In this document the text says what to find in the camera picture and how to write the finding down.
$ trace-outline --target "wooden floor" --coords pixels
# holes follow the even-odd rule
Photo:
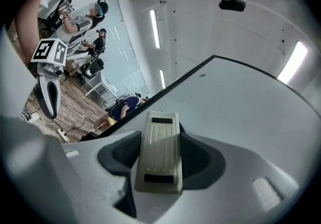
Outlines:
[[[9,28],[9,36],[15,32],[14,24]],[[13,42],[13,46],[16,49],[18,55],[22,60],[24,60],[19,41]],[[80,82],[78,78],[71,78],[64,81],[65,75],[60,78],[60,88],[61,88],[61,105],[59,109],[58,116],[55,118],[55,124],[48,125],[45,124],[45,134],[56,137],[61,143],[65,141],[58,134],[57,130],[60,125],[64,131],[71,128],[80,127],[84,119],[89,117],[94,123],[101,116],[105,115],[106,112],[103,110],[103,99],[93,91],[88,96],[85,93],[88,92],[91,87],[87,84],[80,87]],[[38,110],[40,114],[44,117],[44,120],[48,123],[53,123],[52,120],[45,117],[40,106],[35,99],[35,95],[31,94],[29,100],[26,102],[26,109],[28,112],[33,110]],[[35,125],[40,125],[41,120],[36,121]],[[44,131],[44,124],[39,126],[41,131]],[[90,129],[93,128],[92,122],[87,118],[84,125],[75,130],[71,130],[67,134],[67,138],[70,143],[79,141],[82,136],[86,135]]]

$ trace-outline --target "striped sleeve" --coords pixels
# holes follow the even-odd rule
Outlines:
[[[90,29],[92,22],[89,19],[84,19],[76,24],[78,31],[86,31]]]

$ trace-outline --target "ceiling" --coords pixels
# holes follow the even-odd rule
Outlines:
[[[244,12],[224,11],[220,0],[130,0],[145,55],[161,90],[211,55],[236,59],[277,76],[296,42],[308,57],[290,85],[304,93],[321,67],[320,27],[304,0],[244,0]],[[150,10],[156,10],[161,49],[155,48]]]

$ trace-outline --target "white power outlet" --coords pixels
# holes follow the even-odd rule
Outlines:
[[[61,129],[58,129],[57,132],[62,137],[63,140],[65,140],[66,142],[69,142],[67,136],[65,135],[65,132],[63,132]]]
[[[31,119],[27,121],[29,124],[35,123],[39,119],[39,114],[38,113],[32,113],[31,114]]]

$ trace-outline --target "black cap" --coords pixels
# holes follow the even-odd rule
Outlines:
[[[105,3],[105,2],[100,2],[99,5],[101,7],[102,14],[105,15],[108,12],[108,9],[109,9],[108,4]]]

